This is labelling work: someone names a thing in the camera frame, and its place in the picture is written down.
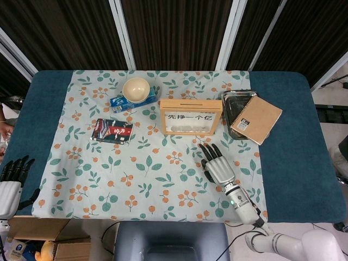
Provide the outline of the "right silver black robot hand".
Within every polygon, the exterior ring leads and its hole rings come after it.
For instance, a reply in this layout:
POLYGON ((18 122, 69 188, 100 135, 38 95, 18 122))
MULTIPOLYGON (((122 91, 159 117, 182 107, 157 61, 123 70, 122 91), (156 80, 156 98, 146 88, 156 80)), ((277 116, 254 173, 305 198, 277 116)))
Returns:
POLYGON ((234 183, 235 173, 219 148, 215 144, 199 144, 199 148, 206 157, 201 160, 201 165, 207 179, 221 187, 234 183))

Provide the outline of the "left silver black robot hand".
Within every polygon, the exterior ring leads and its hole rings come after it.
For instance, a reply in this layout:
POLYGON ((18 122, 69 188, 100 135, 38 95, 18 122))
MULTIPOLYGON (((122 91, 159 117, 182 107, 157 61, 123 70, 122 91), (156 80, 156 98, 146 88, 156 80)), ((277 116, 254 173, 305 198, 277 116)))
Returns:
POLYGON ((20 201, 28 172, 35 162, 29 155, 5 164, 1 172, 1 220, 10 220, 18 210, 32 205, 39 196, 40 188, 36 188, 32 196, 20 201))

